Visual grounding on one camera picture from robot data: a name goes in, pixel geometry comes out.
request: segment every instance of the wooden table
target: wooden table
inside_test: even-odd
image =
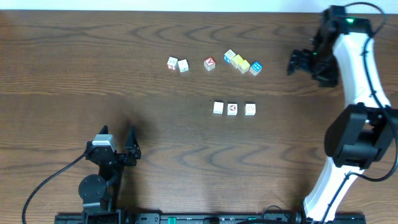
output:
[[[398,104],[398,16],[376,38],[384,90]],[[323,136],[344,107],[338,88],[286,76],[309,48],[318,14],[0,12],[0,223],[20,223],[29,194],[69,164],[104,124],[123,146],[130,124],[142,159],[126,169],[120,207],[167,212],[298,209],[325,163]],[[223,61],[233,49],[264,68],[254,77]],[[189,72],[168,70],[169,56]],[[214,57],[211,72],[203,60]],[[215,115],[215,100],[239,104]],[[245,102],[257,105],[244,115]],[[367,175],[384,175],[394,148]],[[28,223],[81,212],[78,184],[98,168],[80,161],[38,192]],[[339,210],[398,222],[398,178],[357,180]]]

